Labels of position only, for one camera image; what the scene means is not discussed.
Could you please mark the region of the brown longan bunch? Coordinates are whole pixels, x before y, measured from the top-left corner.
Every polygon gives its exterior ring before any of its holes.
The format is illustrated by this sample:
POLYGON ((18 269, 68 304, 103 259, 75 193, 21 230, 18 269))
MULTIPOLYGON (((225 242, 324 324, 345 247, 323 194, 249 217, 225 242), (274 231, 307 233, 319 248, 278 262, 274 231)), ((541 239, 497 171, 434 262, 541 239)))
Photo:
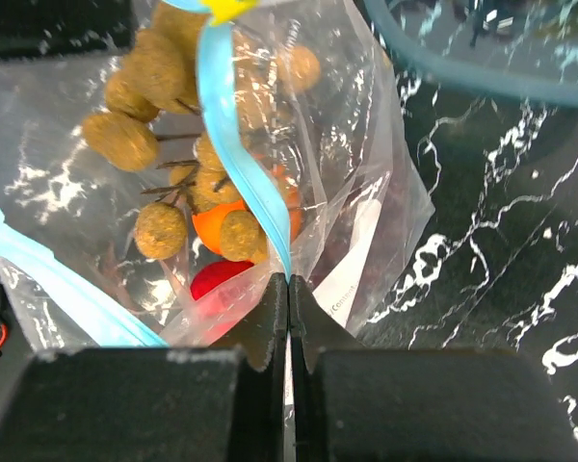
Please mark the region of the brown longan bunch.
MULTIPOLYGON (((141 20, 142 27, 152 27, 150 24, 152 21, 151 17, 154 15, 154 10, 160 1, 134 1, 136 18, 141 20)), ((261 36, 263 45, 261 46, 271 46, 279 47, 279 43, 285 38, 280 36, 287 34, 289 25, 284 24, 289 19, 298 19, 302 21, 303 24, 308 24, 306 26, 306 42, 312 39, 312 27, 309 24, 312 15, 315 14, 315 28, 317 26, 316 14, 318 13, 317 8, 321 5, 317 1, 286 1, 279 4, 274 4, 270 8, 262 8, 260 10, 255 10, 254 12, 246 13, 241 16, 237 21, 239 23, 235 27, 234 32, 238 32, 238 29, 244 31, 245 28, 251 27, 254 31, 261 36), (271 25, 273 20, 268 18, 268 13, 276 15, 276 26, 271 25), (270 34, 272 30, 276 31, 278 36, 276 39, 271 39, 270 34)), ((197 135, 201 131, 203 125, 197 116, 194 115, 171 115, 169 112, 163 112, 161 110, 160 122, 153 122, 152 125, 154 129, 161 131, 165 130, 164 133, 171 135, 178 135, 180 133, 194 131, 197 135)), ((128 253, 128 247, 132 244, 129 239, 132 237, 132 226, 134 226, 134 215, 137 209, 144 206, 146 199, 139 197, 136 191, 136 187, 143 186, 144 184, 148 186, 162 186, 161 183, 167 180, 161 181, 161 174, 152 170, 157 163, 165 161, 177 161, 177 160, 193 160, 196 158, 194 151, 194 143, 192 140, 182 140, 182 141, 169 141, 168 145, 163 148, 161 146, 161 154, 159 154, 158 159, 154 163, 150 164, 150 167, 140 171, 131 173, 118 173, 116 167, 105 166, 101 175, 100 166, 100 154, 94 154, 95 172, 92 173, 92 180, 95 184, 101 187, 101 184, 107 184, 109 186, 103 186, 101 195, 105 198, 105 194, 109 194, 110 190, 116 197, 112 199, 112 204, 116 205, 118 211, 105 211, 101 214, 100 209, 92 212, 91 222, 92 228, 90 235, 86 237, 89 238, 89 243, 86 244, 87 250, 86 255, 90 259, 94 258, 96 263, 100 261, 100 256, 109 255, 109 250, 111 250, 110 244, 115 244, 116 246, 126 244, 126 253, 128 253)), ((306 231, 303 231, 305 226, 302 222, 305 218, 301 217, 301 210, 294 210, 290 212, 292 220, 292 243, 291 252, 292 258, 298 258, 297 255, 301 252, 304 253, 304 249, 308 245, 312 247, 314 244, 317 248, 317 241, 311 235, 316 236, 316 232, 312 231, 312 226, 306 226, 306 231)))

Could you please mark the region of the dark red grape bunch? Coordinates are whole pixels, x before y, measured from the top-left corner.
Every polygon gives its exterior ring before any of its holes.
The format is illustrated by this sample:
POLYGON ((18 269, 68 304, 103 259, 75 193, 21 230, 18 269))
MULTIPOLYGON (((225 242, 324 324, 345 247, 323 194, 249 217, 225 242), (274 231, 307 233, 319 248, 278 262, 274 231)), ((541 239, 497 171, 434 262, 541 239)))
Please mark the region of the dark red grape bunch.
POLYGON ((404 245, 403 211, 391 172, 356 177, 308 279, 320 304, 367 311, 383 300, 404 245))

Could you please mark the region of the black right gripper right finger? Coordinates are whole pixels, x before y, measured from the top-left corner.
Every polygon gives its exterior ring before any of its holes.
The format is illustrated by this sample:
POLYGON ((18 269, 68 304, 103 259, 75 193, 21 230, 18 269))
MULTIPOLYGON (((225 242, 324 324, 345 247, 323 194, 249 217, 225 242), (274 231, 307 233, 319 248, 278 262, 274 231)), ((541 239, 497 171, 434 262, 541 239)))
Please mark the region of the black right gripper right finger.
POLYGON ((367 348, 289 285, 300 461, 578 461, 543 370, 501 349, 367 348))

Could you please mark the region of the orange fruit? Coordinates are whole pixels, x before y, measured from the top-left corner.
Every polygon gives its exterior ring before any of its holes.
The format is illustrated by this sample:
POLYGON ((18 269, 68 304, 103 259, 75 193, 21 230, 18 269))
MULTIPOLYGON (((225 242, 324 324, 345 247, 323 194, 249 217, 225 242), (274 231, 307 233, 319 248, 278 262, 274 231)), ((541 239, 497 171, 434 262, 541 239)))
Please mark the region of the orange fruit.
MULTIPOLYGON (((298 185, 286 167, 274 166, 272 175, 288 208, 294 241, 302 226, 298 185)), ((268 257, 266 234, 243 199, 217 205, 194 215, 192 221, 203 244, 226 260, 259 263, 268 257)))

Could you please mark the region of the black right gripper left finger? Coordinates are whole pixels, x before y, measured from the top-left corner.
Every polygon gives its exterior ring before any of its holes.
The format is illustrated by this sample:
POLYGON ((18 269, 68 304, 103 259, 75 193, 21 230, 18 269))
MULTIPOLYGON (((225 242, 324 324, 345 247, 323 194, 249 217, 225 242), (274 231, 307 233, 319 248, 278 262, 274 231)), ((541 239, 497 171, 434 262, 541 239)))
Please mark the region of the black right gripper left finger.
POLYGON ((288 286, 209 347, 45 351, 0 416, 0 461, 279 461, 288 286))

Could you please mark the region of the clear blue-zip bag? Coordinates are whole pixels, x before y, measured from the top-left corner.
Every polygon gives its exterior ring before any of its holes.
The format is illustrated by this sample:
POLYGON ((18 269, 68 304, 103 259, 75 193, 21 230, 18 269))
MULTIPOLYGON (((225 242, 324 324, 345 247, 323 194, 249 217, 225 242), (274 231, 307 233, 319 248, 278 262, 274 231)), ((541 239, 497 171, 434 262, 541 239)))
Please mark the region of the clear blue-zip bag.
POLYGON ((160 1, 134 47, 109 57, 0 63, 0 278, 31 348, 206 346, 261 299, 275 274, 307 283, 357 176, 389 171, 403 194, 400 276, 434 211, 407 152, 392 62, 351 1, 317 1, 306 26, 289 19, 279 47, 238 19, 160 1), (197 116, 177 136, 151 128, 161 110, 197 116), (118 173, 140 172, 169 141, 192 140, 193 160, 157 163, 162 186, 136 187, 132 243, 86 255, 92 212, 118 211, 92 180, 94 154, 118 173), (317 248, 292 258, 291 221, 274 166, 294 176, 302 222, 317 248), (226 260, 197 235, 194 215, 243 199, 267 237, 268 257, 194 300, 190 286, 226 260), (199 304, 223 311, 203 318, 199 304))

